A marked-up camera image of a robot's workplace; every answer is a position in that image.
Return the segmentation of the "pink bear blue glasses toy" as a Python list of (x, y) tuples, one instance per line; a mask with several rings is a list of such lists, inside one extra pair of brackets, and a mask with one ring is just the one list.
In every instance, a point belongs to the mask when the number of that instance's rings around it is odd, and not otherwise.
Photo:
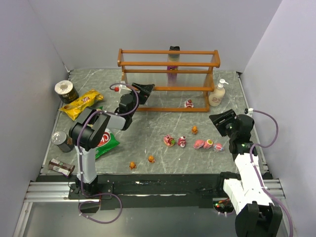
[(215, 143), (213, 145), (213, 150), (215, 152), (222, 152), (224, 150), (224, 147), (223, 147), (223, 145), (221, 143)]

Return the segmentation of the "pink bear strawberry hat toy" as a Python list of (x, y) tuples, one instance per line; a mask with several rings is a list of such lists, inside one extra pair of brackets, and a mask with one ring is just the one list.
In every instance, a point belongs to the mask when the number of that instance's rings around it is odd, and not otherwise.
[(181, 136), (178, 139), (178, 146), (180, 146), (181, 148), (184, 148), (186, 146), (186, 136)]

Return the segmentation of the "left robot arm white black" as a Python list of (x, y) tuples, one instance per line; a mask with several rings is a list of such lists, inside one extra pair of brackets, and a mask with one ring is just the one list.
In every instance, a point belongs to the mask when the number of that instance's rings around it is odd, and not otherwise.
[(107, 128), (127, 130), (132, 123), (134, 113), (140, 105), (147, 102), (155, 88), (154, 84), (115, 83), (110, 89), (114, 90), (116, 85), (128, 88), (128, 92), (120, 97), (119, 105), (113, 113), (86, 107), (69, 130), (69, 136), (77, 152), (76, 185), (80, 187), (85, 197), (94, 197), (98, 194), (95, 155), (105, 130)]

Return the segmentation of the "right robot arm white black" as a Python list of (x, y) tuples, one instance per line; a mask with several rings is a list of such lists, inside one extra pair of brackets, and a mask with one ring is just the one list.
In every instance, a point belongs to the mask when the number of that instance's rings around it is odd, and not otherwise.
[(210, 115), (220, 135), (229, 138), (229, 151), (239, 174), (222, 173), (219, 189), (229, 197), (236, 212), (235, 231), (239, 237), (275, 237), (282, 210), (265, 192), (259, 158), (251, 141), (254, 119), (233, 110)]

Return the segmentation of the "orange wooden shelf rack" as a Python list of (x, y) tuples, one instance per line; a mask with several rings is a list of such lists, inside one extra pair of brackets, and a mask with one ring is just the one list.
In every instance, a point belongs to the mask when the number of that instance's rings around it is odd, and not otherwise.
[[(126, 61), (127, 54), (166, 54), (166, 61)], [(181, 55), (207, 55), (209, 62), (184, 62), (180, 60)], [(165, 75), (165, 84), (154, 83), (154, 91), (189, 91), (202, 92), (205, 102), (204, 107), (142, 107), (140, 112), (208, 112), (210, 105), (208, 93), (214, 91), (213, 69), (219, 68), (221, 60), (218, 50), (214, 51), (193, 51), (180, 50), (178, 47), (171, 47), (169, 50), (123, 50), (119, 49), (117, 65), (121, 68), (121, 80), (127, 82), (129, 74), (150, 76)]]

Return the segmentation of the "beige lotion pump bottle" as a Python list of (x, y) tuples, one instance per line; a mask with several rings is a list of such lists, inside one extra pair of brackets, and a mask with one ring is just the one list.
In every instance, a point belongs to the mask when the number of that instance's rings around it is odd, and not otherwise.
[(209, 93), (208, 101), (210, 106), (217, 107), (221, 103), (226, 92), (224, 88), (225, 84), (229, 83), (226, 82), (224, 79), (220, 79), (217, 84), (217, 87), (214, 88), (214, 91)]

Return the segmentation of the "purple spray can black cap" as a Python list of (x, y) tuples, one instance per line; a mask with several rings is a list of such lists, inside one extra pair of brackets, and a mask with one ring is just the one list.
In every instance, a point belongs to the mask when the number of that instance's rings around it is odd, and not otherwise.
[[(179, 46), (170, 46), (169, 48), (170, 51), (180, 51), (180, 47)], [(179, 54), (168, 54), (167, 57), (167, 61), (168, 62), (178, 62), (180, 59), (180, 55)], [(178, 66), (167, 66), (167, 70), (168, 71), (177, 71), (178, 70)], [(168, 85), (173, 85), (176, 83), (177, 81), (177, 73), (168, 73), (167, 74), (168, 77)]]

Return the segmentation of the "orange bear toy right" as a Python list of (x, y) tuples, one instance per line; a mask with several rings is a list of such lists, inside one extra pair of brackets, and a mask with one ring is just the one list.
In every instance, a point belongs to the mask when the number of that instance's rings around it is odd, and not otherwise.
[(193, 126), (192, 128), (192, 134), (196, 135), (198, 133), (197, 126)]

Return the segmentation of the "pink lying bear toy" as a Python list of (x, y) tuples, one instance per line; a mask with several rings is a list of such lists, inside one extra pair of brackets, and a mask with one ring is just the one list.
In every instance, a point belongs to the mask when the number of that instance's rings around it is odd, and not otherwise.
[(193, 147), (195, 149), (199, 149), (199, 148), (202, 148), (204, 146), (204, 140), (196, 140)]

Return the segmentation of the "orange bear toy middle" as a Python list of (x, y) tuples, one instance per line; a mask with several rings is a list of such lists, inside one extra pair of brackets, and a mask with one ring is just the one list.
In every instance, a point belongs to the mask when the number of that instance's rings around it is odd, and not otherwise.
[(154, 156), (149, 156), (149, 157), (148, 157), (148, 161), (149, 161), (150, 163), (156, 162)]

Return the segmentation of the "orange bear toy front left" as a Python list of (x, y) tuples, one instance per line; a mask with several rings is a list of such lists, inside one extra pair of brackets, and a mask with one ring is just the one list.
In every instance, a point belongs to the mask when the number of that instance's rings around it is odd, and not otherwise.
[(130, 164), (129, 164), (129, 168), (131, 169), (131, 170), (133, 170), (133, 169), (135, 169), (137, 167), (137, 165), (136, 165), (136, 163), (135, 162), (130, 162)]

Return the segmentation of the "yellow chips bag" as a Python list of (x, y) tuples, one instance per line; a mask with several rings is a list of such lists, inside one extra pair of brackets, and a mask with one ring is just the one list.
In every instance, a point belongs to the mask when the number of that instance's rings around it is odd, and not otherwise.
[(61, 107), (59, 111), (64, 112), (69, 118), (75, 121), (86, 107), (91, 107), (103, 99), (104, 96), (100, 92), (92, 89), (75, 101)]

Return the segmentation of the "black paper cup white lid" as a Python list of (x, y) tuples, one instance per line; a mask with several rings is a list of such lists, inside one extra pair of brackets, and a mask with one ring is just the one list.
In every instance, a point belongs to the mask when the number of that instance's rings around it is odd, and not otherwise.
[(77, 90), (69, 80), (58, 82), (54, 90), (65, 104), (69, 104), (79, 98)]

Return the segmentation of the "dark soda can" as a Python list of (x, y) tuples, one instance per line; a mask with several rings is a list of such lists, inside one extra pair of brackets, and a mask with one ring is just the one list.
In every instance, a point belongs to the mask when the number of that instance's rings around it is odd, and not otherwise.
[(64, 153), (70, 152), (74, 148), (72, 138), (64, 131), (56, 131), (53, 133), (51, 142)]

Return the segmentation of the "brown chocolate bar wrapper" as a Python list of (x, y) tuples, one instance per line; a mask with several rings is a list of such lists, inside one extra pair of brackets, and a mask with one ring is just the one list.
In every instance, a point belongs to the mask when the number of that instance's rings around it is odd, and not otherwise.
[(73, 173), (75, 166), (53, 158), (49, 161), (48, 169), (56, 171), (69, 178)]

